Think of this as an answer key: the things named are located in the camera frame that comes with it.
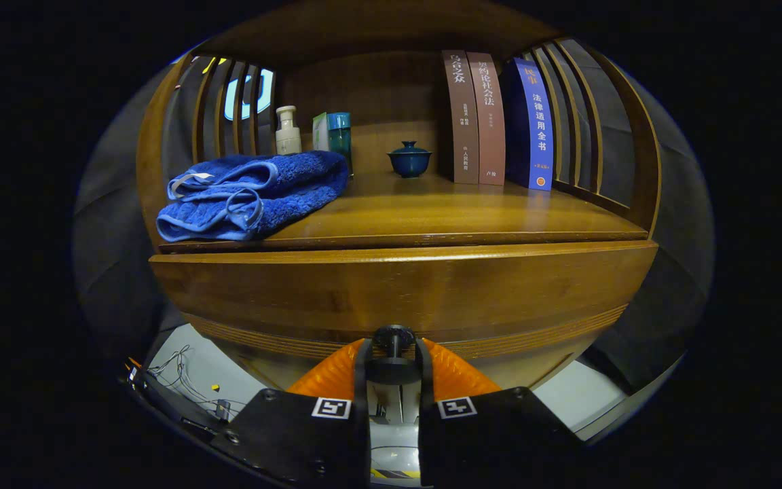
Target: lotion bottle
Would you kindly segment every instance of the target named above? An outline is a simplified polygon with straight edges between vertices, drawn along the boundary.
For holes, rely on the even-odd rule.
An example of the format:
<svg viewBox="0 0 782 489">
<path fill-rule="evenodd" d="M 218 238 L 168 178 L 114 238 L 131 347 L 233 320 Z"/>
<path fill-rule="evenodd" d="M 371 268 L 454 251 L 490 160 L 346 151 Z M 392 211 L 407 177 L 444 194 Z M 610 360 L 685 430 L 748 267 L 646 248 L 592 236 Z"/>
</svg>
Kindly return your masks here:
<svg viewBox="0 0 782 489">
<path fill-rule="evenodd" d="M 301 130 L 295 123 L 295 106 L 276 109 L 276 154 L 291 155 L 301 152 Z"/>
</svg>

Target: wooden panel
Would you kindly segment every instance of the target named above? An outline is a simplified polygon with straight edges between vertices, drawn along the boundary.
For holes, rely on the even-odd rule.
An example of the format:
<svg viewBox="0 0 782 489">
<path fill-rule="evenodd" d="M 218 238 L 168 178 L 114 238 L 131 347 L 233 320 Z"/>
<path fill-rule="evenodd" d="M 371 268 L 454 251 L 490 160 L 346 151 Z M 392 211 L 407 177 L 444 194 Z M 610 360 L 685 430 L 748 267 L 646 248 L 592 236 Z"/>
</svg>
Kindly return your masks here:
<svg viewBox="0 0 782 489">
<path fill-rule="evenodd" d="M 384 173 L 356 176 L 342 197 L 267 239 L 171 242 L 164 253 L 630 240 L 645 235 L 622 217 L 556 190 L 512 182 L 454 185 L 435 174 L 401 179 Z"/>
<path fill-rule="evenodd" d="M 401 324 L 446 342 L 541 330 L 627 304 L 656 249 L 565 242 L 156 255 L 150 264 L 182 312 L 233 328 L 348 343 Z"/>
<path fill-rule="evenodd" d="M 559 84 L 565 97 L 565 111 L 569 115 L 569 183 L 577 185 L 581 173 L 581 126 L 578 123 L 578 106 L 575 103 L 575 92 L 569 84 L 569 78 L 565 75 L 563 67 L 559 64 L 557 57 L 547 46 L 542 47 L 542 51 L 547 55 L 552 68 L 557 72 Z M 555 180 L 559 180 L 562 168 L 558 168 Z"/>
<path fill-rule="evenodd" d="M 584 108 L 587 110 L 587 124 L 590 126 L 590 155 L 592 158 L 590 163 L 590 189 L 593 193 L 599 194 L 599 191 L 602 189 L 602 123 L 599 121 L 599 111 L 596 110 L 596 98 L 593 96 L 593 91 L 590 90 L 590 84 L 584 78 L 584 72 L 581 71 L 580 66 L 572 58 L 572 55 L 558 41 L 555 41 L 553 45 L 561 53 L 569 68 L 572 69 L 575 81 L 581 87 L 581 95 L 584 97 Z M 580 169 L 575 171 L 575 180 L 570 183 L 578 186 L 579 177 Z"/>
<path fill-rule="evenodd" d="M 243 154 L 243 89 L 246 85 L 247 75 L 252 75 L 252 78 L 255 79 L 255 68 L 243 64 L 234 88 L 234 120 L 231 124 L 234 132 L 234 152 L 238 155 Z"/>
<path fill-rule="evenodd" d="M 560 34 L 521 12 L 480 0 L 325 0 L 271 10 L 210 38 L 195 52 L 288 71 L 340 56 L 438 52 L 449 46 L 502 60 Z"/>
<path fill-rule="evenodd" d="M 577 359 L 589 347 L 600 331 L 553 344 L 540 350 L 469 359 L 468 362 L 503 389 L 528 386 L 534 389 Z M 220 338 L 209 338 L 230 359 L 267 387 L 284 390 L 316 366 L 319 359 L 266 352 L 248 346 L 231 344 Z"/>
<path fill-rule="evenodd" d="M 633 178 L 633 201 L 627 219 L 643 229 L 654 232 L 657 213 L 660 210 L 662 189 L 662 163 L 660 142 L 658 142 L 651 115 L 641 101 L 638 92 L 629 83 L 626 75 L 608 58 L 597 50 L 582 43 L 582 47 L 595 59 L 599 68 L 605 71 L 614 89 L 620 95 L 623 108 L 627 111 L 630 129 L 633 131 L 635 148 L 635 177 Z"/>
<path fill-rule="evenodd" d="M 441 141 L 438 124 L 451 128 L 448 89 L 440 52 L 384 52 L 336 58 L 296 69 L 279 78 L 278 104 L 297 107 L 304 151 L 313 149 L 313 117 L 350 112 L 352 166 L 356 175 L 391 170 L 389 151 L 401 141 L 417 141 L 434 152 L 428 167 L 436 173 L 441 152 L 452 151 L 450 136 Z"/>
<path fill-rule="evenodd" d="M 503 389 L 518 386 L 535 389 L 574 362 L 602 331 L 594 331 L 539 350 L 468 361 Z"/>
<path fill-rule="evenodd" d="M 168 195 L 165 193 L 168 182 L 162 175 L 162 131 L 164 131 L 165 114 L 174 87 L 179 83 L 191 59 L 192 55 L 186 53 L 165 75 L 147 105 L 141 131 L 137 137 L 134 171 L 136 171 L 138 196 L 141 201 L 143 225 L 147 228 L 149 239 L 156 251 L 163 240 L 155 228 L 155 218 L 162 207 L 168 204 Z"/>
<path fill-rule="evenodd" d="M 258 151 L 258 87 L 261 85 L 261 66 L 252 68 L 252 80 L 249 83 L 249 149 L 250 154 Z"/>
<path fill-rule="evenodd" d="M 613 325 L 626 308 L 626 304 L 621 304 L 621 306 L 589 318 L 553 325 L 535 331 L 485 338 L 484 340 L 443 342 L 441 344 L 459 355 L 460 358 L 466 360 L 486 359 L 527 352 L 528 350 L 542 349 L 546 346 L 551 346 L 551 344 L 567 342 L 580 336 L 589 335 L 592 332 L 602 331 Z M 258 331 L 245 331 L 191 314 L 185 314 L 184 316 L 195 327 L 195 330 L 199 331 L 205 338 L 225 340 L 230 344 L 236 344 L 236 346 L 247 346 L 257 350 L 266 350 L 266 352 L 282 353 L 306 359 L 325 359 L 346 344 L 334 341 L 301 340 L 301 338 Z M 385 356 L 384 350 L 378 346 L 373 348 L 373 352 L 375 352 L 376 356 Z M 415 358 L 415 350 L 406 350 L 403 356 L 404 358 L 413 359 Z"/>
<path fill-rule="evenodd" d="M 555 148 L 555 167 L 553 168 L 553 179 L 558 180 L 559 174 L 563 170 L 563 128 L 561 127 L 561 118 L 559 118 L 559 105 L 557 103 L 557 94 L 553 89 L 551 73 L 548 72 L 545 62 L 537 56 L 537 51 L 533 51 L 533 59 L 539 65 L 539 71 L 545 78 L 545 92 L 548 94 L 548 102 L 551 109 L 551 120 L 553 121 L 553 147 Z"/>
<path fill-rule="evenodd" d="M 217 110 L 214 114 L 214 121 L 217 123 L 217 129 L 215 129 L 215 145 L 217 146 L 217 158 L 225 156 L 225 96 L 227 94 L 227 87 L 230 85 L 231 75 L 234 74 L 234 67 L 237 65 L 235 60 L 229 59 L 229 65 L 225 70 L 223 84 L 219 87 L 219 94 L 217 95 Z"/>
<path fill-rule="evenodd" d="M 204 112 L 207 109 L 207 99 L 210 95 L 210 84 L 217 72 L 216 58 L 211 58 L 207 65 L 204 79 L 198 87 L 198 99 L 195 100 L 195 117 L 192 118 L 192 164 L 206 161 L 204 158 Z"/>
</svg>

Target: small box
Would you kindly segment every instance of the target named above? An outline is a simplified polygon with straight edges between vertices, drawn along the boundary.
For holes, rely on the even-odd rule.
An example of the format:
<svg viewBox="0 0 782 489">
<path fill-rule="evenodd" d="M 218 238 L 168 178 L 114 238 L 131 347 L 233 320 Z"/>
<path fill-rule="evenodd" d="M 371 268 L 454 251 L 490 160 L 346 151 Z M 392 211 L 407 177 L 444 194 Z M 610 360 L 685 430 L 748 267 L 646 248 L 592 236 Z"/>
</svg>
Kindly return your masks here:
<svg viewBox="0 0 782 489">
<path fill-rule="evenodd" d="M 313 150 L 330 151 L 328 142 L 328 112 L 313 117 Z"/>
</svg>

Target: light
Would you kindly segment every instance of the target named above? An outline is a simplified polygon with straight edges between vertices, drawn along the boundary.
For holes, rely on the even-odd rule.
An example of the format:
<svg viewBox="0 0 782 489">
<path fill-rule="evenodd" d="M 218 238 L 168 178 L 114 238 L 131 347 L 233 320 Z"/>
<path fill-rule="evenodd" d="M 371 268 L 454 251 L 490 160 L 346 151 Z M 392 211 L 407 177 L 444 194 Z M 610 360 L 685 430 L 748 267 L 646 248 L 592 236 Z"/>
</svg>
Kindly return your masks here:
<svg viewBox="0 0 782 489">
<path fill-rule="evenodd" d="M 251 75 L 247 75 L 243 84 L 247 84 L 251 78 Z M 270 107 L 270 86 L 273 83 L 273 79 L 273 71 L 261 70 L 261 84 L 258 87 L 258 110 L 255 113 L 266 111 Z M 236 86 L 237 80 L 231 80 L 225 92 L 225 118 L 229 121 L 234 120 L 234 92 Z M 240 118 L 241 120 L 249 118 L 249 103 L 242 103 Z"/>
</svg>

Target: folded towel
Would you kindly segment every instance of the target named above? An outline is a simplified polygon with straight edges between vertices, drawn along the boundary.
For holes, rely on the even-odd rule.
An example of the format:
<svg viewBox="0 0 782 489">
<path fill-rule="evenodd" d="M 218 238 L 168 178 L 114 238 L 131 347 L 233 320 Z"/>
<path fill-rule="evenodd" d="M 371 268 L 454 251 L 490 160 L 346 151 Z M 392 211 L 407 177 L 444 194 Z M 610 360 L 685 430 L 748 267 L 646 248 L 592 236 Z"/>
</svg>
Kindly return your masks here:
<svg viewBox="0 0 782 489">
<path fill-rule="evenodd" d="M 176 200 L 155 225 L 168 242 L 266 238 L 339 197 L 348 182 L 343 155 L 232 155 L 196 164 L 168 183 Z"/>
</svg>

